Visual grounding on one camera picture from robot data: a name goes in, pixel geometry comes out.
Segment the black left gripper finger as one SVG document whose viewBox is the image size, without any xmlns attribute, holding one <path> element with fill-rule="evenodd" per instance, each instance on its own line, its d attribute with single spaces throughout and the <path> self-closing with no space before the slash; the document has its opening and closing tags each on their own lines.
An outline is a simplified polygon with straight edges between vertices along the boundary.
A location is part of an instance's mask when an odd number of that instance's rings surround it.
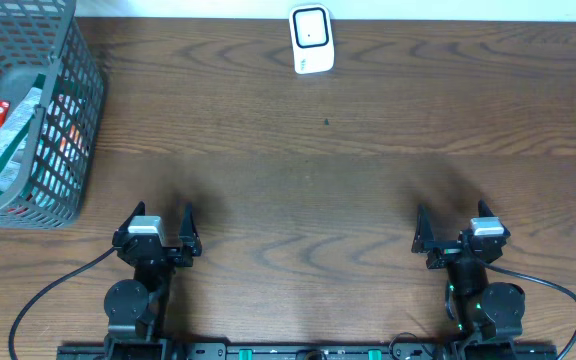
<svg viewBox="0 0 576 360">
<path fill-rule="evenodd" d="M 186 203 L 183 208 L 178 238 L 183 245 L 197 245 L 198 233 L 194 223 L 193 207 Z"/>
<path fill-rule="evenodd" d="M 140 201 L 137 206 L 134 208 L 132 213 L 128 216 L 128 218 L 118 227 L 118 233 L 128 233 L 129 226 L 132 220 L 137 216 L 143 216 L 145 214 L 145 203 Z"/>
</svg>

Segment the green 3M glove package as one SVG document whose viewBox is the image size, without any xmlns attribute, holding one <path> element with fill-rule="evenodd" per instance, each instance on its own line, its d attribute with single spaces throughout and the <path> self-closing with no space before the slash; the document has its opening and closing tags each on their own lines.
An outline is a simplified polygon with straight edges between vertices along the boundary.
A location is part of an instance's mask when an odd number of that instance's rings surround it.
<svg viewBox="0 0 576 360">
<path fill-rule="evenodd" d="M 10 109 L 0 129 L 0 195 L 17 179 L 27 144 L 29 127 L 40 104 L 46 76 L 38 74 L 25 85 L 17 81 L 12 89 L 0 91 L 0 100 L 9 101 Z"/>
</svg>

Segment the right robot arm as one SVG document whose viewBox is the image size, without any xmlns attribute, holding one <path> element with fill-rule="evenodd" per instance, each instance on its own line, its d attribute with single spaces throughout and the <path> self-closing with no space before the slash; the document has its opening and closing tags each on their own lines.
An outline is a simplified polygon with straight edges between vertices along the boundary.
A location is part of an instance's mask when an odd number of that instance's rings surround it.
<svg viewBox="0 0 576 360">
<path fill-rule="evenodd" d="M 438 239 L 425 208 L 418 208 L 412 251 L 427 255 L 427 268 L 447 271 L 446 311 L 461 326 L 460 337 L 436 350 L 436 359 L 519 357 L 514 338 L 523 332 L 525 293 L 512 283 L 491 283 L 486 272 L 509 237 L 484 201 L 455 240 Z"/>
</svg>

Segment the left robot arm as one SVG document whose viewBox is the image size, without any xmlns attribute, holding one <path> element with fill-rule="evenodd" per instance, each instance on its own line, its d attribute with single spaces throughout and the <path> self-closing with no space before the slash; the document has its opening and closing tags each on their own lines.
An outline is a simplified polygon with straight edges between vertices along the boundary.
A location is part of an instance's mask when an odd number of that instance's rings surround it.
<svg viewBox="0 0 576 360">
<path fill-rule="evenodd" d="M 202 254 L 190 203 L 182 211 L 178 240 L 176 246 L 164 244 L 162 218 L 148 216 L 142 202 L 115 231 L 112 248 L 134 269 L 134 275 L 115 283 L 105 295 L 106 359 L 168 360 L 185 356 L 181 346 L 165 337 L 163 325 L 173 275 L 178 268 L 192 266 Z"/>
</svg>

